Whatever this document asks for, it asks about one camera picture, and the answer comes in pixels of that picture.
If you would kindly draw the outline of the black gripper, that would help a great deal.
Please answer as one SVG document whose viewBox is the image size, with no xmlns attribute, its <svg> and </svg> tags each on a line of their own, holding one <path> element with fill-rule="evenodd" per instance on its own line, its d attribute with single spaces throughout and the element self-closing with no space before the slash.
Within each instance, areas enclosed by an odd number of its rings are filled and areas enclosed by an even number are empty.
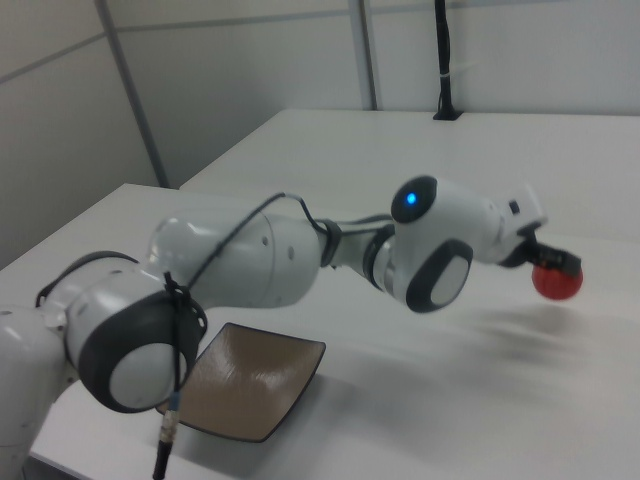
<svg viewBox="0 0 640 480">
<path fill-rule="evenodd" d="M 518 236 L 523 241 L 501 262 L 501 266 L 516 268 L 524 263 L 530 263 L 563 274 L 579 274 L 582 271 L 581 258 L 569 251 L 539 243 L 536 237 L 537 228 L 538 225 L 530 225 L 518 232 Z"/>
</svg>

